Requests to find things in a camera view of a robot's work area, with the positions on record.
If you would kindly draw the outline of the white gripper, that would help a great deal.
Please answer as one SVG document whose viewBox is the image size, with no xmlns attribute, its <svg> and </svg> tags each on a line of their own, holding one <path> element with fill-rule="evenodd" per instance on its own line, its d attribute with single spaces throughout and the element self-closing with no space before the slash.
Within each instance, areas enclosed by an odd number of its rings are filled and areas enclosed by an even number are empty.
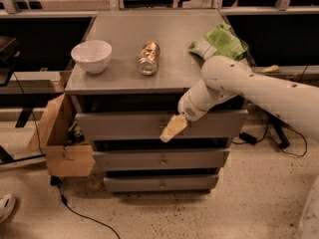
<svg viewBox="0 0 319 239">
<path fill-rule="evenodd" d="M 187 127 L 187 120 L 196 121 L 202 118 L 203 112 L 199 110 L 190 100 L 188 93 L 185 93 L 179 100 L 177 111 L 180 115 L 171 117 L 160 135 L 160 140 L 169 142 L 177 134 Z"/>
</svg>

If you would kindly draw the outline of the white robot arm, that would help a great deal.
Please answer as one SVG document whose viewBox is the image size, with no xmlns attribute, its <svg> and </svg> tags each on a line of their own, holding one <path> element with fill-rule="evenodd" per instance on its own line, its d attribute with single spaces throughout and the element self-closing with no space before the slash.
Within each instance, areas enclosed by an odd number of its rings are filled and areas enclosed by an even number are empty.
<svg viewBox="0 0 319 239">
<path fill-rule="evenodd" d="M 223 56 L 207 60 L 201 78 L 180 99 L 178 114 L 160 136 L 170 141 L 190 121 L 241 96 L 276 119 L 313 139 L 319 138 L 316 87 L 255 74 L 246 65 Z M 291 176 L 283 175 L 282 159 L 258 159 L 265 149 L 246 149 L 235 171 L 226 178 L 223 205 L 211 218 L 198 221 L 196 239 L 319 239 L 318 180 L 303 193 Z"/>
</svg>

